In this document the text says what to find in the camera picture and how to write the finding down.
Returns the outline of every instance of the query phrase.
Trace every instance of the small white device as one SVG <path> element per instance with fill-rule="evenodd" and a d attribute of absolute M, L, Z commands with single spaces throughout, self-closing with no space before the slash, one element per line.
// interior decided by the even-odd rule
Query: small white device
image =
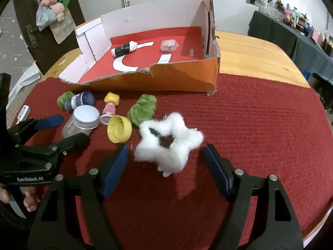
<path fill-rule="evenodd" d="M 21 121 L 25 121 L 31 111 L 31 108 L 28 105 L 23 105 L 22 109 L 20 110 L 18 116 L 17 116 L 17 124 L 19 124 Z"/>

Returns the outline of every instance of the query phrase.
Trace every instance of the jar lid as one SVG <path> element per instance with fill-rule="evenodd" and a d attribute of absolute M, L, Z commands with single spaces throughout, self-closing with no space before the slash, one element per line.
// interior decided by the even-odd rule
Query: jar lid
<path fill-rule="evenodd" d="M 113 117 L 113 115 L 109 115 L 109 114 L 105 114 L 105 115 L 101 115 L 99 117 L 99 121 L 103 124 L 103 125 L 108 125 L 110 118 Z"/>
<path fill-rule="evenodd" d="M 94 106 L 81 105 L 73 112 L 75 126 L 85 130 L 92 130 L 99 125 L 99 111 Z"/>
<path fill-rule="evenodd" d="M 110 118 L 107 133 L 114 144 L 127 142 L 132 135 L 132 123 L 127 117 L 114 115 Z"/>

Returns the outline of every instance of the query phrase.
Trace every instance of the plastic bag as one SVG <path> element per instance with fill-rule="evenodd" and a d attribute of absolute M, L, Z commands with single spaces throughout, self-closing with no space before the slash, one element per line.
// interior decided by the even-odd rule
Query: plastic bag
<path fill-rule="evenodd" d="M 49 26 L 56 20 L 56 15 L 49 9 L 48 6 L 39 4 L 36 13 L 36 26 L 38 26 L 39 31 L 42 31 L 45 27 Z"/>

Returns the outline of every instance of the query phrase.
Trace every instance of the black tablecloth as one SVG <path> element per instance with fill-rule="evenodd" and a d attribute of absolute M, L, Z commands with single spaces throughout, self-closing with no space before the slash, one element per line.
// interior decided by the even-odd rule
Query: black tablecloth
<path fill-rule="evenodd" d="M 285 51 L 299 70 L 317 73 L 333 84 L 331 58 L 316 43 L 296 29 L 255 11 L 247 34 L 276 44 Z"/>

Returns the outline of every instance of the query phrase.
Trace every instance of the red tablecloth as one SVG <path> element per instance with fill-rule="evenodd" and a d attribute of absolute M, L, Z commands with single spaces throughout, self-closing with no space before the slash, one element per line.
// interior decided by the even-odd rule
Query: red tablecloth
<path fill-rule="evenodd" d="M 70 114 L 56 104 L 69 86 L 49 78 L 33 89 L 25 104 L 30 117 Z M 141 92 L 119 92 L 117 114 L 126 115 Z M 324 109 L 309 88 L 250 77 L 220 75 L 213 96 L 188 92 L 152 92 L 157 97 L 154 118 L 180 112 L 188 127 L 205 135 L 235 167 L 254 176 L 276 174 L 294 206 L 302 230 L 314 227 L 333 194 L 333 138 Z M 96 107 L 102 111 L 103 95 Z M 62 126 L 39 132 L 29 141 L 49 145 L 61 140 Z M 116 145 L 100 125 L 83 153 L 65 158 L 60 172 L 81 175 L 111 155 Z M 139 142 L 137 129 L 127 142 L 131 152 Z M 223 219 L 227 202 L 218 195 L 200 150 L 192 151 L 185 169 L 163 178 L 157 166 L 130 160 L 115 194 L 104 202 L 125 250 L 208 249 Z M 242 243 L 254 219 L 251 203 Z M 82 210 L 79 206 L 79 218 Z M 88 233 L 82 227 L 85 240 Z"/>

